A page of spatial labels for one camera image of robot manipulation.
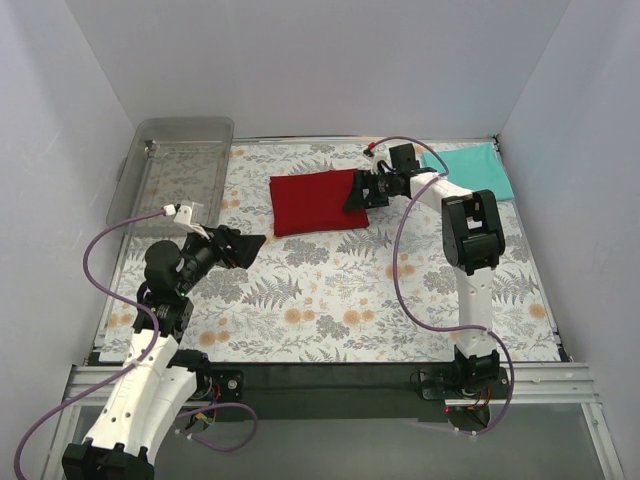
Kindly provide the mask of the red t shirt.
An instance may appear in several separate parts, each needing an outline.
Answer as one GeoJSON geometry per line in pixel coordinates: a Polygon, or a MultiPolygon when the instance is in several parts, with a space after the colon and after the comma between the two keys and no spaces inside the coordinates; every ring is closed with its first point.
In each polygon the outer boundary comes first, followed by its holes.
{"type": "Polygon", "coordinates": [[[344,212],[354,169],[272,176],[270,195],[277,237],[367,228],[365,210],[344,212]]]}

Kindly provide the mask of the clear plastic bin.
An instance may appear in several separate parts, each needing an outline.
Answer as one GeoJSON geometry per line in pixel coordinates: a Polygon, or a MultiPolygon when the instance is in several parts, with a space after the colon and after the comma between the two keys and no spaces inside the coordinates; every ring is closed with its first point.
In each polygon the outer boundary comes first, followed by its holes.
{"type": "Polygon", "coordinates": [[[161,117],[140,123],[117,174],[106,216],[112,226],[167,204],[196,202],[205,226],[218,223],[234,122],[227,117],[161,117]]]}

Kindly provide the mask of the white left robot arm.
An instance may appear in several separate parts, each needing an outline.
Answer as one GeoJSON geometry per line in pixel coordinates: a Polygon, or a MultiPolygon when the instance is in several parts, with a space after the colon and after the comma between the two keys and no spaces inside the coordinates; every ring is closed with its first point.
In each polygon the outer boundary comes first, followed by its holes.
{"type": "Polygon", "coordinates": [[[160,240],[148,247],[122,374],[84,439],[66,447],[66,478],[153,478],[159,447],[182,406],[213,386],[207,356],[179,348],[193,310],[188,295],[215,267],[248,269],[265,240],[221,225],[195,228],[183,245],[160,240]]]}

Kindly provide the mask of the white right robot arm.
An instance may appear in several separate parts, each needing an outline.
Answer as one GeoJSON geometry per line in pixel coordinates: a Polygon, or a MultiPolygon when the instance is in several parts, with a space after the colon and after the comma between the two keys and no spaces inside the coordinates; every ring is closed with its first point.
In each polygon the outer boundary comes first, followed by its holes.
{"type": "Polygon", "coordinates": [[[418,141],[396,137],[389,157],[376,156],[377,142],[363,151],[372,161],[358,170],[343,206],[347,213],[386,207],[403,196],[441,216],[442,248],[452,267],[458,295],[451,377],[445,385],[464,397],[475,397],[500,376],[500,358],[506,348],[493,331],[492,284],[506,244],[497,200],[490,190],[473,191],[450,181],[442,158],[438,169],[424,167],[417,158],[418,141]]]}

